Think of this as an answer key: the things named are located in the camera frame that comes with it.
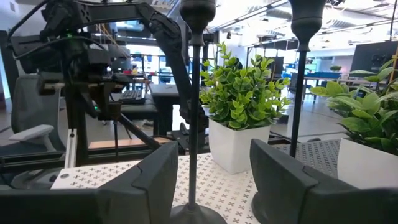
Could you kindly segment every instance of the keyboard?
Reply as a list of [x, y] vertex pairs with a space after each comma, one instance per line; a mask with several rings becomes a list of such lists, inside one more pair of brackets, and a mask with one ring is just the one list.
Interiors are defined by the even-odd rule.
[[122, 96], [119, 99], [123, 104], [144, 104], [145, 103], [145, 95], [142, 95], [141, 90], [127, 90], [122, 93]]

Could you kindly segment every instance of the white square pot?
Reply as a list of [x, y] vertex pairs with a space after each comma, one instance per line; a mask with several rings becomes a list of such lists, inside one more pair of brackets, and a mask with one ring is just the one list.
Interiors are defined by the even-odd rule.
[[209, 119], [209, 145], [214, 161], [230, 174], [250, 170], [250, 142], [268, 142], [270, 128], [235, 131]]
[[359, 189], [398, 187], [398, 156], [341, 139], [338, 178]]

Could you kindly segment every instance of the perforated pegboard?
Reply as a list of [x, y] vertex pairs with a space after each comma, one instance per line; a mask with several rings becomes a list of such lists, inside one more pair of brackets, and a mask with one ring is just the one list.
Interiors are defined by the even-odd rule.
[[[328, 175], [336, 176], [340, 140], [298, 144], [297, 159]], [[279, 146], [288, 153], [290, 146]], [[139, 161], [63, 169], [53, 189], [97, 188]], [[189, 156], [178, 160], [177, 185], [173, 206], [188, 202]], [[197, 202], [216, 210], [228, 223], [259, 223], [251, 211], [256, 193], [251, 171], [230, 175], [218, 166], [211, 154], [198, 155]]]

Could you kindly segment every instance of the chair armrest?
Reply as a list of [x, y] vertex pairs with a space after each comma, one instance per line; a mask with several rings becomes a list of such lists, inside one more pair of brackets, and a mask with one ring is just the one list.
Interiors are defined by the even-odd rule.
[[50, 134], [50, 132], [54, 130], [54, 127], [51, 125], [41, 124], [34, 128], [30, 128], [25, 131], [21, 131], [9, 137], [10, 141], [28, 141], [38, 137], [45, 137]]

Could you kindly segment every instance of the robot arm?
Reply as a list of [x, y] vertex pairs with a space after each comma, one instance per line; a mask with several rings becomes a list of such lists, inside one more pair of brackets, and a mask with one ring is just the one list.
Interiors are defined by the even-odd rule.
[[[191, 83], [181, 54], [181, 30], [175, 21], [157, 12], [152, 6], [137, 2], [90, 4], [76, 0], [50, 0], [42, 15], [47, 24], [40, 32], [41, 40], [65, 36], [70, 30], [82, 29], [93, 24], [140, 20], [154, 35], [170, 63], [180, 94], [180, 114], [189, 123]], [[201, 107], [199, 123], [200, 131], [204, 131], [208, 126], [208, 119]]]

